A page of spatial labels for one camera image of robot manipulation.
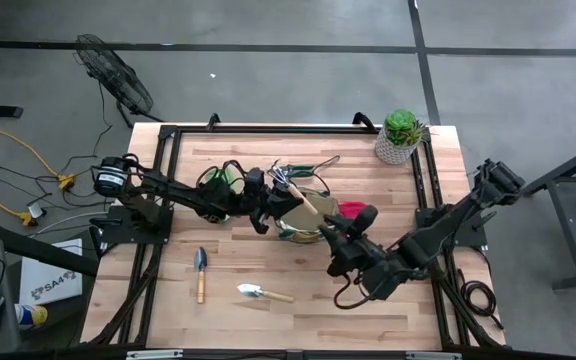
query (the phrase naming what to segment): green succulent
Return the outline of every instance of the green succulent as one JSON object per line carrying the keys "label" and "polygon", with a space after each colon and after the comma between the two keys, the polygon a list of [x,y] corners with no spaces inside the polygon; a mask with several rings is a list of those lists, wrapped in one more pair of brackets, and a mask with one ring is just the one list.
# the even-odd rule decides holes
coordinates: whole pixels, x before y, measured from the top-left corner
{"label": "green succulent", "polygon": [[421,140],[424,125],[408,110],[399,109],[386,116],[386,136],[395,146],[411,146]]}

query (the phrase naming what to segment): wooden table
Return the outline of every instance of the wooden table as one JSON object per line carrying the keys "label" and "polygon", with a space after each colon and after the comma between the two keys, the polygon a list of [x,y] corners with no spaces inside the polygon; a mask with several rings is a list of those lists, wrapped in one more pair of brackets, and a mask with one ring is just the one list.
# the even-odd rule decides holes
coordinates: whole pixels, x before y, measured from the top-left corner
{"label": "wooden table", "polygon": [[[145,166],[152,165],[159,126],[135,124],[128,152],[137,154]],[[469,192],[457,131],[452,126],[434,126],[430,132],[444,201],[457,202]],[[362,201],[379,209],[367,233],[373,241],[389,245],[412,229],[418,204],[410,162],[399,166],[382,163],[374,154],[374,140],[366,135],[184,134],[176,179],[194,184],[206,168],[230,159],[237,159],[246,169],[267,169],[277,158],[284,164],[316,164],[340,155],[339,163],[322,170],[321,176],[339,201]],[[423,151],[420,155],[427,176]],[[167,169],[168,156],[162,169]],[[426,196],[432,204],[430,191]],[[328,245],[298,245],[281,241],[276,234],[272,227],[266,235],[256,234],[247,218],[213,225],[192,210],[176,206],[173,231],[159,270],[148,347],[440,349],[429,281],[403,284],[387,301],[339,310],[332,297],[344,280],[326,274]],[[193,269],[199,246],[206,249],[209,261],[203,305],[196,301],[197,274]],[[124,300],[134,252],[134,245],[120,245],[101,260],[82,341],[98,334]],[[458,249],[455,260],[468,280],[491,285],[479,254]],[[237,290],[241,283],[260,284],[297,300],[289,304],[246,298]],[[352,287],[341,300],[361,298]],[[456,339],[454,311],[445,301]],[[141,314],[140,304],[136,314]],[[135,318],[132,335],[139,315]],[[494,339],[504,342],[503,333],[491,319],[478,319]]]}

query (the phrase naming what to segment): electric fan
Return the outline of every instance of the electric fan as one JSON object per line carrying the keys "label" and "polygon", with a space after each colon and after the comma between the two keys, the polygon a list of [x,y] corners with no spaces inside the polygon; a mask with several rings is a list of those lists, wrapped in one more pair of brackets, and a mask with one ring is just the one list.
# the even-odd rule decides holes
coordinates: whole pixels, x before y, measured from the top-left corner
{"label": "electric fan", "polygon": [[117,99],[117,110],[129,128],[132,129],[133,124],[122,106],[133,115],[164,122],[149,114],[153,105],[152,97],[137,78],[135,70],[126,65],[99,37],[92,34],[79,35],[75,48],[88,75],[99,81]]}

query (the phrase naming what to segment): gray floor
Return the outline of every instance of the gray floor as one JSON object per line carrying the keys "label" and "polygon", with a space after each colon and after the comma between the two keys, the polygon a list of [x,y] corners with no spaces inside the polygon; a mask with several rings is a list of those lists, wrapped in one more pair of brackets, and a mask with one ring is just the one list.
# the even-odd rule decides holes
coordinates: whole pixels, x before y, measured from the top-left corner
{"label": "gray floor", "polygon": [[[418,4],[428,46],[576,48],[575,0]],[[79,33],[126,42],[414,45],[405,0],[0,0],[0,39],[70,41]],[[218,112],[225,121],[343,123],[356,111],[379,119],[398,107],[426,116],[416,55],[120,56],[151,92],[153,112],[168,120],[206,121]],[[532,180],[576,153],[576,58],[432,56],[430,69],[442,124],[457,126],[468,170],[492,157]],[[106,100],[106,118],[115,126],[99,154],[121,154],[130,132]],[[105,127],[97,84],[71,51],[0,50],[0,104],[26,110],[21,120],[0,120],[0,129],[35,146],[56,168],[89,154]],[[91,163],[81,160],[72,169]],[[3,137],[0,164],[46,174]],[[31,180],[0,176],[39,192]],[[90,191],[89,179],[76,190]],[[15,209],[30,200],[5,184],[0,197]],[[508,343],[576,355],[576,290],[550,289],[574,268],[549,198],[538,194],[497,210],[486,230]],[[71,213],[52,209],[42,223]],[[0,224],[27,231],[1,211]]]}

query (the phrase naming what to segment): red object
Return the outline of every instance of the red object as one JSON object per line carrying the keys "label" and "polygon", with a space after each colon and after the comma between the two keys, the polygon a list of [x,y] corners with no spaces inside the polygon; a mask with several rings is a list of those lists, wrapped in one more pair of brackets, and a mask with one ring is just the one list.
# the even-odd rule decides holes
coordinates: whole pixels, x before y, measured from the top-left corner
{"label": "red object", "polygon": [[366,205],[362,202],[348,201],[348,202],[339,204],[339,212],[345,218],[355,220],[357,218],[357,216],[359,215],[359,212],[361,210],[363,210],[366,206],[368,206],[368,205]]}

